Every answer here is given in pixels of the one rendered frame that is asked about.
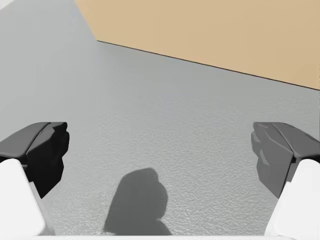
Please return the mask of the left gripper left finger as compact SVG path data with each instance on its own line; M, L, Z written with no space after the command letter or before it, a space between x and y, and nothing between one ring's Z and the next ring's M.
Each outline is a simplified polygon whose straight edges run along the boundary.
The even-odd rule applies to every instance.
M42 199L60 182L66 122L36 122L0 141L0 237L53 236Z

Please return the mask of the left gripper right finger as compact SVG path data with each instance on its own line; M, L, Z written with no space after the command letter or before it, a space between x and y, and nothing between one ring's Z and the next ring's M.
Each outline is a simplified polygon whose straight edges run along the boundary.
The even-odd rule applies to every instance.
M252 150L262 184L278 199L268 237L320 237L320 141L283 122L254 122Z

